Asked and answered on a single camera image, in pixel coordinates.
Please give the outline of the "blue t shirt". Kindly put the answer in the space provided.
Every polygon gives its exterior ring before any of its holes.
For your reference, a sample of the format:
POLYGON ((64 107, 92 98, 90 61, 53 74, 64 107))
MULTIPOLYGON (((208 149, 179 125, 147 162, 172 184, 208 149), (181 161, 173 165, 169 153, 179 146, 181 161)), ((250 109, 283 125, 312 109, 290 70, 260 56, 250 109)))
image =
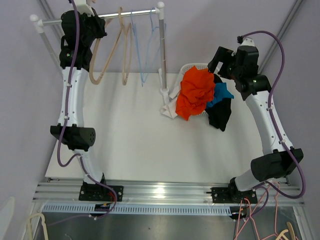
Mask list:
POLYGON ((206 108, 212 108, 215 104, 221 102, 223 99, 234 99, 234 95, 229 92, 227 84, 225 82, 219 82, 215 84, 213 100, 207 102, 206 108))

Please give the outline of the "black t shirt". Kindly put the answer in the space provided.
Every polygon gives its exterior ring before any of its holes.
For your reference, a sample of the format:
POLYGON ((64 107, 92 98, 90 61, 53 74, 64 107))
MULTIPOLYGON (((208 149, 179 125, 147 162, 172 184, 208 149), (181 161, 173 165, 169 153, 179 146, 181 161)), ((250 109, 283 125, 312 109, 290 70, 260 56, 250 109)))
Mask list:
MULTIPOLYGON (((224 83, 217 74, 214 74, 213 76, 215 86, 217 83, 224 83)), ((208 114, 209 124, 216 129, 220 129, 222 132, 226 130, 227 123, 232 113, 231 102, 232 99, 224 98, 213 107, 205 108, 205 112, 208 114)))

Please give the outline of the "light blue wire hanger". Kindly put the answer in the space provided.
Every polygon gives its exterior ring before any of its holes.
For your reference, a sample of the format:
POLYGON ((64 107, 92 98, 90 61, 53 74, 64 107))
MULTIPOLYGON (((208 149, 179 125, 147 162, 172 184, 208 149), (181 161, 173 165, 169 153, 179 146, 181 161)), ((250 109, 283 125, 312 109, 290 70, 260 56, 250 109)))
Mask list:
POLYGON ((139 75, 140 75, 140 81, 141 81, 141 86, 144 86, 145 80, 144 80, 144 74, 142 71, 142 64, 141 64, 141 57, 140 57, 140 49, 139 49, 139 41, 138 41, 138 35, 137 35, 137 27, 136 24, 134 23, 133 19, 133 11, 130 12, 130 20, 131 20, 131 25, 132 25, 132 32, 134 36, 134 43, 135 43, 135 49, 136 49, 136 55, 137 55, 137 62, 138 62, 138 70, 139 70, 139 75))
POLYGON ((152 72, 154 66, 156 65, 158 54, 160 53, 160 44, 157 43, 157 34, 160 33, 160 24, 154 21, 153 14, 150 12, 150 37, 147 42, 146 53, 144 58, 144 67, 142 68, 141 73, 141 85, 144 86, 150 73, 152 72))

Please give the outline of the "green white t shirt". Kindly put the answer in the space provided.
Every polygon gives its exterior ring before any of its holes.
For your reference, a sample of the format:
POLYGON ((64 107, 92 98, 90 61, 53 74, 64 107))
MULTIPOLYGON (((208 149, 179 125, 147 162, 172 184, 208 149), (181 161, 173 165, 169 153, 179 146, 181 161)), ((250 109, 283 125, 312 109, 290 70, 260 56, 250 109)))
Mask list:
POLYGON ((174 83, 174 88, 170 92, 169 89, 160 90, 160 93, 163 97, 164 105, 160 109, 160 113, 174 119, 178 116, 176 113, 177 100, 179 93, 181 91, 181 81, 183 79, 182 74, 178 74, 174 83))

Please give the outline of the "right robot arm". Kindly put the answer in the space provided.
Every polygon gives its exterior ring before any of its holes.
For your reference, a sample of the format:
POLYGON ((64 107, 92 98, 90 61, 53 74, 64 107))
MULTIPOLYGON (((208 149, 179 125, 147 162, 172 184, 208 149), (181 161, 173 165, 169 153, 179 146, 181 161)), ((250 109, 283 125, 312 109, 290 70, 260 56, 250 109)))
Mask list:
POLYGON ((220 46, 207 65, 208 71, 214 73, 221 63, 218 75, 234 80, 253 115, 262 143, 263 155, 253 159, 250 169, 228 184, 227 196, 235 203, 266 181, 290 175, 304 157, 302 149, 293 146, 283 127, 273 123, 278 114, 271 97, 272 87, 265 75, 258 74, 258 58, 259 51, 252 45, 241 45, 236 51, 220 46))

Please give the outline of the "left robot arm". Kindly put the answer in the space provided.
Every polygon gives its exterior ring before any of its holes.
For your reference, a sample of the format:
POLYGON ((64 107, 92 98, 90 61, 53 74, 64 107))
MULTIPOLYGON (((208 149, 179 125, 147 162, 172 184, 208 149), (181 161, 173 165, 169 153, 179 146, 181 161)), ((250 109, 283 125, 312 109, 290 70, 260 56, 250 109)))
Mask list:
POLYGON ((78 159, 83 172, 81 195, 90 193, 95 200, 101 201, 107 197, 108 188, 93 151, 96 131, 85 127, 83 108, 93 56, 91 46, 94 40, 106 36, 105 22, 96 14, 88 16, 77 10, 63 13, 61 20, 64 32, 59 54, 63 76, 62 104, 58 123, 50 127, 50 133, 58 141, 56 156, 59 166, 65 168, 71 160, 78 159), (71 160, 63 162, 62 145, 72 151, 71 160))

